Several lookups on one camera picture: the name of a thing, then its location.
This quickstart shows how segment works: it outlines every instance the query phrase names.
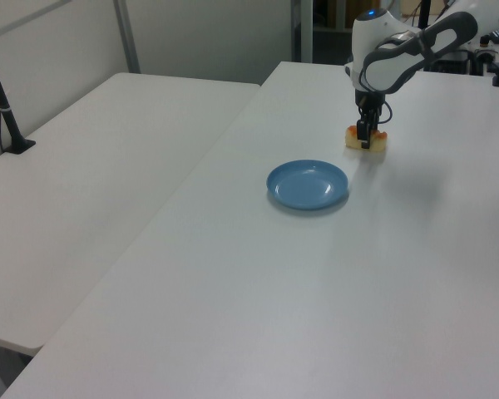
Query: blue plate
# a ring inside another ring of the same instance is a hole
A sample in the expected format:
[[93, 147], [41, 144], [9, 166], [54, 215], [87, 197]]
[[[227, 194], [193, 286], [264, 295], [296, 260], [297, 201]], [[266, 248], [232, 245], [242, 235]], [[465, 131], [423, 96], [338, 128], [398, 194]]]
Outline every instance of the blue plate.
[[269, 192], [294, 209], [322, 209], [348, 193], [348, 177], [321, 160], [295, 160], [278, 166], [266, 180]]

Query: wall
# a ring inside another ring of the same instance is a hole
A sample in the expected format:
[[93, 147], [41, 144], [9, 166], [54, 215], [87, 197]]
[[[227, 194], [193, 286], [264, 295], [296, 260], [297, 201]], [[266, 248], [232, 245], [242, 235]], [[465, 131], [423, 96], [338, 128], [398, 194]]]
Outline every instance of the wall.
[[73, 0], [0, 36], [0, 77], [24, 135], [122, 71], [112, 0]]
[[[411, 15], [419, 4], [419, 0], [401, 0], [401, 13]], [[431, 14], [438, 15], [443, 9], [443, 0], [431, 0]]]
[[262, 84], [292, 57], [292, 0], [127, 0], [142, 73]]

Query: food item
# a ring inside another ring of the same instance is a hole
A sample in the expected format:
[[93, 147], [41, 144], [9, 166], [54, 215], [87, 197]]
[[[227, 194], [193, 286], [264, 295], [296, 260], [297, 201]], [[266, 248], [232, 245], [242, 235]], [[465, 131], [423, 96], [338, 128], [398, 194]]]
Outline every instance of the food item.
[[[372, 131], [370, 136], [369, 150], [372, 152], [384, 151], [388, 135], [385, 131]], [[357, 126], [350, 126], [346, 130], [346, 146], [356, 150], [363, 150], [362, 141], [357, 139]]]

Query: metal pole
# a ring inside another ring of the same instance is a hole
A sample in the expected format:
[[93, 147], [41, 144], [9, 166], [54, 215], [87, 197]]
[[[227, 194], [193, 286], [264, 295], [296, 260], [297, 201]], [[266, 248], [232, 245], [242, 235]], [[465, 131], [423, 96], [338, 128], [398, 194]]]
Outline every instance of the metal pole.
[[425, 29], [429, 24], [429, 13], [431, 12], [431, 0], [422, 0], [422, 6], [419, 9], [419, 22], [417, 27]]
[[11, 111], [9, 101], [7, 101], [6, 93], [3, 90], [2, 83], [0, 82], [0, 112], [2, 113], [3, 119], [6, 122], [7, 129], [9, 130], [9, 135], [11, 136], [11, 146], [8, 147], [5, 152], [11, 152], [13, 154], [21, 154], [28, 148], [35, 145], [35, 141], [26, 140], [22, 137], [20, 130], [18, 129], [17, 122]]

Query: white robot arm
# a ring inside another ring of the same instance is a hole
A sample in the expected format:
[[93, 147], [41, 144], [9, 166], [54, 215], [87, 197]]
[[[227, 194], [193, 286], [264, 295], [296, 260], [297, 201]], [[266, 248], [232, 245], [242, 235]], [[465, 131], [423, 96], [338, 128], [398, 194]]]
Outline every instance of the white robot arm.
[[353, 62], [346, 66], [361, 113], [358, 139], [369, 148], [384, 96], [416, 71], [462, 44], [499, 29], [499, 0], [456, 0], [430, 27], [410, 27], [382, 9], [361, 14], [353, 25]]

